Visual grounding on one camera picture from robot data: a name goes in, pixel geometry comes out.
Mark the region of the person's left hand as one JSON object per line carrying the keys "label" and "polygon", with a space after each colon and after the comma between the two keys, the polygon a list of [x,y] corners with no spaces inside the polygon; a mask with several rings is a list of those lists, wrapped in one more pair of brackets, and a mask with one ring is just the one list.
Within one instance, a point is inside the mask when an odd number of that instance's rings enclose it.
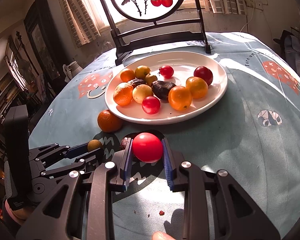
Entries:
{"label": "person's left hand", "polygon": [[19,225],[23,225],[24,222],[30,217],[30,215],[33,213],[33,211],[35,210],[35,207],[32,206],[27,206],[27,207],[23,207],[19,210],[15,210],[13,211],[8,202],[5,201],[5,209],[8,213],[8,215]]}

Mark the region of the person's right hand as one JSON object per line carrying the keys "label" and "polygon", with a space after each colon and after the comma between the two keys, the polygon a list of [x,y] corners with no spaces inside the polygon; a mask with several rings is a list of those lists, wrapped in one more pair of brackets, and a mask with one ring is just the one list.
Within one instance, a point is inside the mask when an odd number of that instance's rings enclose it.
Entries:
{"label": "person's right hand", "polygon": [[156,231],[152,235],[152,240],[175,240],[172,236],[167,233]]}

